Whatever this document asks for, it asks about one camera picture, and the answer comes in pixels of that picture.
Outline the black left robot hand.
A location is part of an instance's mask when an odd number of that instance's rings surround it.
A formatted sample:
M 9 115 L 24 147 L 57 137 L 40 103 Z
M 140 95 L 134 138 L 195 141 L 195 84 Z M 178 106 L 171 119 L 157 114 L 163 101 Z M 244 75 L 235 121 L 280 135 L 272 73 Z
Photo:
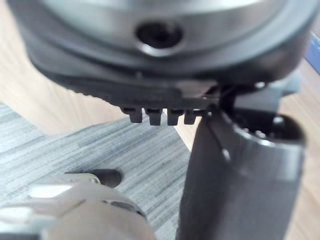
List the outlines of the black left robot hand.
M 9 0 L 34 67 L 158 126 L 197 128 L 179 240 L 282 240 L 306 137 L 294 93 L 317 0 Z

